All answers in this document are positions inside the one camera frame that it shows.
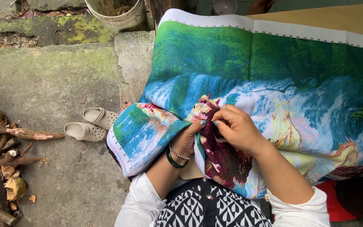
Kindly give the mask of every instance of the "woman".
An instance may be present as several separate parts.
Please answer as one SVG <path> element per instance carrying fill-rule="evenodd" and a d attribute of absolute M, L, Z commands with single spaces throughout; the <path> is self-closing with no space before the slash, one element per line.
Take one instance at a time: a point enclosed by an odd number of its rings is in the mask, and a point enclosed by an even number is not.
<path fill-rule="evenodd" d="M 232 146 L 254 157 L 268 188 L 265 198 L 273 207 L 276 227 L 330 226 L 326 194 L 309 185 L 261 135 L 247 113 L 224 105 L 212 123 Z M 195 133 L 206 124 L 205 120 L 197 121 L 179 132 L 170 145 L 173 151 L 133 179 L 115 227 L 272 226 L 255 201 L 213 180 L 194 179 L 169 192 L 180 167 L 194 153 Z"/>

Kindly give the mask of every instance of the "woman's right hand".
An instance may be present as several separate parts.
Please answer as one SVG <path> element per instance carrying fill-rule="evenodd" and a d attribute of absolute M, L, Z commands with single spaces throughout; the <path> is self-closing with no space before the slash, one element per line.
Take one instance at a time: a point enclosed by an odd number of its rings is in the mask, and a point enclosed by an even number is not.
<path fill-rule="evenodd" d="M 226 104 L 214 114 L 212 121 L 219 132 L 236 149 L 258 156 L 271 143 L 263 137 L 249 115 L 234 105 Z"/>

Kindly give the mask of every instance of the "woman's hand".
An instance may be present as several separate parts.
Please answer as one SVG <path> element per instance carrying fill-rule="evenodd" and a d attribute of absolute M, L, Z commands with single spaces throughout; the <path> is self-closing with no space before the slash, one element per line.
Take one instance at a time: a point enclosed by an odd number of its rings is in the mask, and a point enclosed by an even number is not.
<path fill-rule="evenodd" d="M 224 105 L 220 111 L 214 114 L 212 121 L 232 146 L 250 153 L 253 157 L 271 145 L 256 128 L 249 115 L 234 105 Z"/>
<path fill-rule="evenodd" d="M 194 154 L 194 140 L 196 133 L 206 125 L 206 120 L 196 121 L 193 124 L 185 127 L 174 138 L 172 149 L 181 156 L 190 157 Z"/>

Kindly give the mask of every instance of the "tiled floor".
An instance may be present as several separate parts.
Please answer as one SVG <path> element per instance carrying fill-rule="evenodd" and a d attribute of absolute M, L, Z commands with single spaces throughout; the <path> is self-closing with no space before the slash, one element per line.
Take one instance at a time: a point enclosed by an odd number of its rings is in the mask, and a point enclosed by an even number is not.
<path fill-rule="evenodd" d="M 195 14 L 210 16 L 213 0 L 198 0 Z M 244 15 L 253 1 L 237 0 L 238 9 L 235 14 Z M 363 4 L 363 0 L 276 0 L 269 13 L 320 7 Z"/>

